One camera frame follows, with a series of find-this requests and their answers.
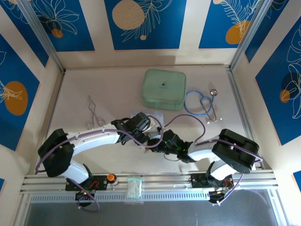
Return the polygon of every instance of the stethoscope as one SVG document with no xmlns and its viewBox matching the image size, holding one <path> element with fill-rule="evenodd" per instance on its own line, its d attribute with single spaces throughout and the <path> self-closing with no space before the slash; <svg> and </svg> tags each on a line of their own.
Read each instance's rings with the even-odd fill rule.
<svg viewBox="0 0 301 226">
<path fill-rule="evenodd" d="M 187 95 L 190 94 L 190 93 L 198 93 L 201 95 L 201 99 L 199 100 L 202 108 L 204 109 L 205 113 L 203 114 L 196 114 L 196 113 L 193 113 L 191 112 L 190 110 L 188 110 L 187 106 L 186 106 L 186 100 L 184 101 L 184 108 L 185 110 L 189 113 L 189 114 L 192 114 L 192 115 L 195 115 L 195 116 L 205 116 L 205 115 L 208 115 L 208 118 L 209 118 L 209 121 L 207 120 L 207 123 L 211 123 L 211 122 L 214 122 L 214 121 L 219 121 L 219 120 L 222 120 L 222 118 L 220 118 L 219 120 L 217 120 L 216 118 L 216 113 L 215 113 L 215 110 L 214 110 L 214 107 L 213 107 L 213 101 L 214 101 L 214 97 L 218 94 L 217 90 L 216 89 L 212 89 L 210 90 L 210 95 L 212 96 L 212 98 L 208 97 L 208 96 L 205 96 L 202 92 L 198 91 L 198 90 L 191 90 L 189 92 L 186 93 L 186 98 L 187 98 Z M 203 104 L 203 101 L 204 100 L 209 100 L 210 102 L 210 107 L 208 109 L 208 111 L 206 110 L 206 108 L 204 107 L 204 104 Z M 210 110 L 213 110 L 213 113 L 214 113 L 214 119 L 212 119 L 209 115 L 209 112 Z"/>
</svg>

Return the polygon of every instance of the wall decoration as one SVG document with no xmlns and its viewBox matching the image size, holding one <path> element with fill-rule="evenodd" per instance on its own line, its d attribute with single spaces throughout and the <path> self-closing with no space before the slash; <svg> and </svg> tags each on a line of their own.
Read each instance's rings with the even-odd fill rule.
<svg viewBox="0 0 301 226">
<path fill-rule="evenodd" d="M 44 50 L 40 41 L 30 28 L 19 7 L 14 0 L 0 0 L 0 5 L 9 16 L 11 21 L 14 23 L 18 31 L 21 33 L 23 38 L 26 40 L 30 48 L 33 50 L 37 58 L 45 67 L 49 59 L 48 54 Z"/>
<path fill-rule="evenodd" d="M 16 150 L 38 79 L 0 35 L 0 144 Z"/>
<path fill-rule="evenodd" d="M 186 0 L 104 0 L 115 50 L 179 48 Z"/>
<path fill-rule="evenodd" d="M 255 53 L 263 43 L 264 39 L 267 37 L 268 33 L 272 29 L 274 23 L 277 21 L 288 1 L 289 0 L 273 0 L 268 12 L 263 18 L 260 26 L 258 27 L 258 30 L 252 38 L 248 48 L 246 49 L 245 54 L 249 62 L 251 62 L 251 60 L 253 59 Z"/>
<path fill-rule="evenodd" d="M 94 51 L 89 30 L 79 0 L 31 0 L 29 1 L 56 51 Z M 29 25 L 14 0 L 0 0 L 4 10 L 17 29 Z"/>
<path fill-rule="evenodd" d="M 199 48 L 236 48 L 260 0 L 212 0 Z"/>
<path fill-rule="evenodd" d="M 2 190 L 3 185 L 4 185 L 4 179 L 0 178 L 0 192 Z"/>
<path fill-rule="evenodd" d="M 301 135 L 301 17 L 256 76 L 282 145 Z"/>
<path fill-rule="evenodd" d="M 301 192 L 301 171 L 293 173 L 293 179 L 295 180 L 295 182 Z"/>
</svg>

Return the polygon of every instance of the small plastic bag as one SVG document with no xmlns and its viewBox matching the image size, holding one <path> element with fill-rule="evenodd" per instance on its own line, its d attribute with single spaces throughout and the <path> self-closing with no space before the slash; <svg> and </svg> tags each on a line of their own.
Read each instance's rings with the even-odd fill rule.
<svg viewBox="0 0 301 226">
<path fill-rule="evenodd" d="M 126 204 L 142 205 L 142 178 L 128 178 L 127 179 L 127 199 Z"/>
</svg>

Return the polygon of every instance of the blue stethoscope tubing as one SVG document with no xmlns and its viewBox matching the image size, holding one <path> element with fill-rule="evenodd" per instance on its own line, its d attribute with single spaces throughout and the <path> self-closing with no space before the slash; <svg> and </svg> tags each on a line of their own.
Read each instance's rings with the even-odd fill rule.
<svg viewBox="0 0 301 226">
<path fill-rule="evenodd" d="M 198 94 L 200 94 L 202 97 L 201 97 L 201 99 L 199 100 L 199 102 L 200 102 L 200 104 L 201 104 L 202 106 L 204 106 L 203 100 L 207 99 L 207 100 L 210 101 L 210 107 L 209 107 L 208 111 L 206 111 L 206 113 L 203 113 L 203 114 L 195 114 L 195 113 L 193 113 L 193 112 L 191 112 L 191 111 L 189 111 L 189 110 L 187 109 L 187 106 L 186 106 L 186 98 L 187 98 L 187 95 L 188 95 L 189 93 L 198 93 Z M 210 111 L 211 108 L 212 108 L 213 100 L 214 100 L 214 95 L 212 95 L 212 98 L 210 98 L 210 97 L 208 97 L 208 96 L 204 96 L 204 94 L 201 93 L 201 92 L 198 91 L 198 90 L 191 90 L 191 91 L 189 91 L 189 92 L 186 93 L 186 98 L 185 98 L 185 101 L 184 101 L 184 108 L 185 108 L 185 110 L 186 110 L 189 114 L 192 114 L 192 115 L 194 115 L 194 116 L 205 116 L 205 115 L 207 115 L 207 114 L 209 113 L 209 111 Z"/>
</svg>

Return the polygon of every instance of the mint green box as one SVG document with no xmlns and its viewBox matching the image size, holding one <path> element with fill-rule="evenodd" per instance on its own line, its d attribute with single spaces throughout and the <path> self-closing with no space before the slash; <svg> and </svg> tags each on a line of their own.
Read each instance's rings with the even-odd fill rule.
<svg viewBox="0 0 301 226">
<path fill-rule="evenodd" d="M 142 88 L 142 104 L 145 107 L 181 110 L 186 96 L 186 75 L 149 69 L 145 73 Z"/>
</svg>

